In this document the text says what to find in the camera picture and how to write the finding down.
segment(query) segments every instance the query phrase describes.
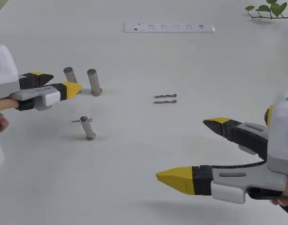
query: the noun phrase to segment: white table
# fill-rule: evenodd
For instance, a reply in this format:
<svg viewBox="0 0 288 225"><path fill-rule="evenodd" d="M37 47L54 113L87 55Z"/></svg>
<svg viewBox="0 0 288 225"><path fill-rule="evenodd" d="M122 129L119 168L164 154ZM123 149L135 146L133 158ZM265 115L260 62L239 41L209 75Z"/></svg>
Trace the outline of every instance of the white table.
<svg viewBox="0 0 288 225"><path fill-rule="evenodd" d="M278 91L288 90L288 20L253 21L250 3L10 0L0 43L19 72L52 73L59 83L72 66L85 91L49 111L4 112L0 225L287 224L268 201L184 195L155 177L176 166L260 160L202 123L226 116L264 124ZM135 21L212 22L215 33L122 32ZM100 97L88 94L89 68ZM152 103L174 92L177 104ZM83 115L94 119L92 142L71 123Z"/></svg>

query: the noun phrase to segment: power strip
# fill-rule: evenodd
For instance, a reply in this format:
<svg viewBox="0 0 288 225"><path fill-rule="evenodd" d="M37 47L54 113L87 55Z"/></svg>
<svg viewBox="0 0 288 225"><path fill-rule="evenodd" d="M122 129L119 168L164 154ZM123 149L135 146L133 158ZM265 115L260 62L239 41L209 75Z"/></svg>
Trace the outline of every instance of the power strip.
<svg viewBox="0 0 288 225"><path fill-rule="evenodd" d="M211 24L191 22L129 22L123 26L126 33L213 33Z"/></svg>

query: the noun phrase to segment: metal rod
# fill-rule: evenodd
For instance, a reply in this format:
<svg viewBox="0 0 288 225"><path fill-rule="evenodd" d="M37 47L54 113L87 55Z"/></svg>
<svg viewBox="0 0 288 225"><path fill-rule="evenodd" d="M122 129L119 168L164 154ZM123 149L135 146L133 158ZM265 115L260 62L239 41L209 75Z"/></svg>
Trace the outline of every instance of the metal rod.
<svg viewBox="0 0 288 225"><path fill-rule="evenodd" d="M153 103L155 104L165 104L165 103L176 103L177 100L172 100L172 101L155 101Z"/></svg>
<svg viewBox="0 0 288 225"><path fill-rule="evenodd" d="M91 94L93 96L99 96L102 94L102 88L99 85L97 71L95 69L89 69L87 71L90 85L91 85Z"/></svg>
<svg viewBox="0 0 288 225"><path fill-rule="evenodd" d="M64 68L64 74L65 74L66 79L67 79L68 82L78 83L72 67Z"/></svg>
<svg viewBox="0 0 288 225"><path fill-rule="evenodd" d="M86 133L87 140L88 141L94 140L95 137L96 137L96 134L93 132L93 129L92 129L91 124L90 124L90 122L88 120L88 117L82 116L80 118L80 121L81 121L83 129L84 129L84 131Z"/></svg>
<svg viewBox="0 0 288 225"><path fill-rule="evenodd" d="M154 98L176 98L177 94L172 94L172 95L156 95Z"/></svg>

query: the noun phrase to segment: yellow fingertip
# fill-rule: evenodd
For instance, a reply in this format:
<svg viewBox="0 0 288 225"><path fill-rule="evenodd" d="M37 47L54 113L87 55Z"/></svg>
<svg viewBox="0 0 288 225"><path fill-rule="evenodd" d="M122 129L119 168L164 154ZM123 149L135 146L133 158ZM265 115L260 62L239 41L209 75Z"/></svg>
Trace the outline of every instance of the yellow fingertip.
<svg viewBox="0 0 288 225"><path fill-rule="evenodd" d="M230 118L226 118L226 117L217 117L217 118L212 118L212 119L206 119L205 121L214 121L214 122L218 122L218 123L225 123L227 121L229 121Z"/></svg>
<svg viewBox="0 0 288 225"><path fill-rule="evenodd" d="M271 114L272 114L272 110L273 110L273 105L271 105L268 109L268 116L267 116L267 126L270 126L270 118L271 118Z"/></svg>
<svg viewBox="0 0 288 225"><path fill-rule="evenodd" d="M195 195L192 167L176 167L156 174L158 181L187 195Z"/></svg>
<svg viewBox="0 0 288 225"><path fill-rule="evenodd" d="M67 99L73 98L82 90L82 85L73 82L62 82L67 87Z"/></svg>
<svg viewBox="0 0 288 225"><path fill-rule="evenodd" d="M31 74L34 74L34 75L37 75L37 76L40 76L44 73L41 73L41 72L30 72Z"/></svg>

